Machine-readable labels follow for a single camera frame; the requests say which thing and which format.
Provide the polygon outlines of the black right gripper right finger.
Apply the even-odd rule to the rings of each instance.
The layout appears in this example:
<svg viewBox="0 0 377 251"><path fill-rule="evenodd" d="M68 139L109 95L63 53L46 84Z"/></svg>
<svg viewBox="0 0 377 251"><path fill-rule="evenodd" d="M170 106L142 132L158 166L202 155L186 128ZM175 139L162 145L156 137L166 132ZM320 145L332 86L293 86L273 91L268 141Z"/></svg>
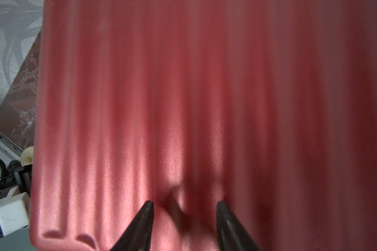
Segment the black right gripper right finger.
<svg viewBox="0 0 377 251"><path fill-rule="evenodd" d="M260 251L226 202L216 206L217 242L220 251Z"/></svg>

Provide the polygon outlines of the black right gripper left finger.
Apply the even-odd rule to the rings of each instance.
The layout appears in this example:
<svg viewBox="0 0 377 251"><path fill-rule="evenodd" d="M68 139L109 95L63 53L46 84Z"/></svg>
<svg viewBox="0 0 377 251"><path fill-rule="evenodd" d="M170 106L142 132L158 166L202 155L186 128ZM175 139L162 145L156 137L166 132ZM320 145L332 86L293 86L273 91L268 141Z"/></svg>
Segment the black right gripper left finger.
<svg viewBox="0 0 377 251"><path fill-rule="evenodd" d="M154 203L146 201L110 251L149 251L154 223Z"/></svg>

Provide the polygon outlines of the red ribbed hardshell suitcase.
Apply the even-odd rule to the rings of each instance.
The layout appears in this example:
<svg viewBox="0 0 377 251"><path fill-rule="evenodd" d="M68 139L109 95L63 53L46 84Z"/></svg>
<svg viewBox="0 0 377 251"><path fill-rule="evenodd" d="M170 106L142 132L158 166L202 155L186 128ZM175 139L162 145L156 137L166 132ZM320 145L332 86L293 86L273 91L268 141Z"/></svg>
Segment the red ribbed hardshell suitcase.
<svg viewBox="0 0 377 251"><path fill-rule="evenodd" d="M30 239L377 251L377 1L45 1Z"/></svg>

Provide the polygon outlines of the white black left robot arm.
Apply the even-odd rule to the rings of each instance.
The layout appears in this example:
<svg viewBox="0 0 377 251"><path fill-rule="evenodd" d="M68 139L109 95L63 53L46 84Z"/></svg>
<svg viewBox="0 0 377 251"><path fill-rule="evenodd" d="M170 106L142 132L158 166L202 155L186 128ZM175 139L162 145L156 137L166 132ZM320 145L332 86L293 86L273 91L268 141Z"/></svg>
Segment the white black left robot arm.
<svg viewBox="0 0 377 251"><path fill-rule="evenodd" d="M28 228L32 160L0 159L0 238Z"/></svg>

